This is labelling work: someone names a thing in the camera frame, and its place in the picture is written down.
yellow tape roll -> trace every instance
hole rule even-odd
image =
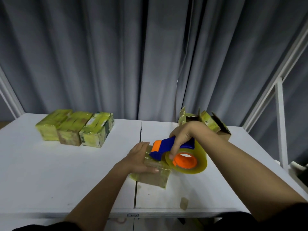
[[[169,151],[165,154],[166,162],[172,169],[181,173],[200,173],[205,170],[208,165],[206,152],[196,140],[195,149],[180,148],[173,160],[169,159],[169,154]]]

forearm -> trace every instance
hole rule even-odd
[[[266,166],[207,126],[199,125],[195,138],[210,156],[241,201],[261,221],[286,207],[306,202]]]
[[[111,208],[127,175],[128,172],[116,164],[64,221],[76,223],[84,231],[104,230]]]

person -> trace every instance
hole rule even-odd
[[[180,146],[195,138],[215,163],[225,180],[251,214],[235,212],[222,214],[222,219],[208,230],[221,228],[263,229],[287,226],[305,227],[308,221],[307,201],[266,166],[232,143],[223,140],[205,124],[190,121],[175,128],[170,158]],[[113,203],[128,174],[158,170],[144,165],[146,147],[140,142],[65,217],[63,222],[50,226],[29,225],[25,230],[103,230]]]

person's left arm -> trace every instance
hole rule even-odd
[[[145,142],[136,144],[128,155],[79,202],[64,221],[77,224],[83,231],[104,230],[111,208],[128,174],[158,172],[157,168],[144,165],[148,144]]]

cardboard box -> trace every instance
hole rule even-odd
[[[113,127],[113,114],[96,112],[79,132],[82,145],[102,147]]]
[[[59,141],[57,128],[72,115],[71,109],[57,109],[44,117],[35,127],[41,133],[43,140]]]
[[[62,144],[68,144],[73,146],[80,146],[81,140],[79,137],[79,132],[84,127],[84,125],[92,117],[92,113],[89,112],[74,112],[68,119],[66,119],[57,128],[57,134],[59,141]]]
[[[185,107],[183,107],[180,111],[179,125],[182,125],[191,120],[203,122],[212,131],[214,131],[221,138],[227,141],[231,137],[231,132],[229,131],[227,126],[213,112],[212,112],[212,116],[210,116],[210,114],[208,114],[206,111],[200,112],[200,109],[199,109],[198,114],[195,115],[191,113],[186,113]]]
[[[149,185],[159,186],[163,189],[166,188],[169,175],[171,173],[171,167],[167,164],[165,156],[163,155],[161,161],[153,159],[149,154],[152,150],[151,145],[148,145],[146,155],[144,158],[144,164],[158,168],[158,173],[132,173],[129,175],[131,179],[137,182],[142,182]]]

